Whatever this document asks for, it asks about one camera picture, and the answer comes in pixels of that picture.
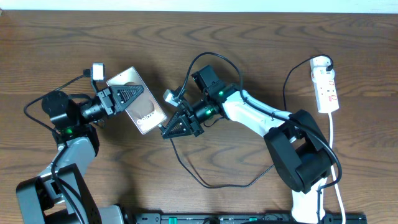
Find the Galaxy S25 Ultra smartphone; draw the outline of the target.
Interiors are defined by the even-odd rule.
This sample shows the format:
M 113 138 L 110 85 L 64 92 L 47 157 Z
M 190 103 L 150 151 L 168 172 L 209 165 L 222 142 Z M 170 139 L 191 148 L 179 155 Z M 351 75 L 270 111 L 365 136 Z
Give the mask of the Galaxy S25 Ultra smartphone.
M 147 134 L 167 119 L 166 114 L 134 67 L 117 74 L 106 83 L 108 86 L 143 86 L 144 91 L 126 109 L 126 113 L 142 134 Z

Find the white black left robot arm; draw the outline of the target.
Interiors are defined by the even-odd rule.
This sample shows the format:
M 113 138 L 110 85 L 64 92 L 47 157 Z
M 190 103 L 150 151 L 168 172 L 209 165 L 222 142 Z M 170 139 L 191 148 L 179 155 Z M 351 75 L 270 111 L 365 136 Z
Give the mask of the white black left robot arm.
M 126 110 L 144 92 L 142 85 L 109 86 L 95 97 L 56 89 L 41 97 L 55 125 L 57 155 L 38 176 L 21 182 L 16 196 L 24 223 L 135 223 L 123 206 L 98 207 L 83 179 L 98 155 L 94 127 Z

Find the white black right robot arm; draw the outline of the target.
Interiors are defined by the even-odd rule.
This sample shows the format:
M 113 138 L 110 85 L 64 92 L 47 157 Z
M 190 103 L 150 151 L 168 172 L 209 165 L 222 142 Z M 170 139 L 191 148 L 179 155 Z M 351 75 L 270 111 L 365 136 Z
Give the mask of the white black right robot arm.
M 184 89 L 166 90 L 164 100 L 177 108 L 161 127 L 164 139 L 199 136 L 205 121 L 214 115 L 243 124 L 263 137 L 273 165 L 292 190 L 292 218 L 300 223 L 321 223 L 323 190 L 338 158 L 315 120 L 305 110 L 277 110 L 253 98 L 241 85 L 220 80 L 210 65 L 192 74 L 203 98 L 190 104 Z

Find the white usb charger adapter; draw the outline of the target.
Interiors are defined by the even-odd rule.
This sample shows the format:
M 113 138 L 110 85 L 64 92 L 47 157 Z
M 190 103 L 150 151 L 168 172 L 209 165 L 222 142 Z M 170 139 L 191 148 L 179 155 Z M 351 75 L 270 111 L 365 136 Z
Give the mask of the white usb charger adapter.
M 322 82 L 325 80 L 333 80 L 335 71 L 333 69 L 332 61 L 326 56 L 317 56 L 310 60 L 311 79 L 312 82 Z

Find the white power strip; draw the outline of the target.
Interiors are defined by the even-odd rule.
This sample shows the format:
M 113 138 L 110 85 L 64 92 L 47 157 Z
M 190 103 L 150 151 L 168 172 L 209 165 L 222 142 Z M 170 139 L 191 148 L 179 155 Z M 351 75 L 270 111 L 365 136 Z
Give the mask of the white power strip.
M 335 86 L 335 78 L 333 80 L 313 82 L 315 90 L 315 98 L 319 113 L 329 114 L 340 108 L 338 96 Z

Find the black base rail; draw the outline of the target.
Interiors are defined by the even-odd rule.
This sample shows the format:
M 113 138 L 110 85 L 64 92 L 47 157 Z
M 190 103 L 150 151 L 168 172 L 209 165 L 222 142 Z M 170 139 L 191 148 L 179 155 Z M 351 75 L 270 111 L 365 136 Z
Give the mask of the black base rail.
M 135 215 L 138 224 L 239 224 L 239 223 L 297 223 L 288 213 L 265 213 L 260 215 L 179 215 L 141 213 Z

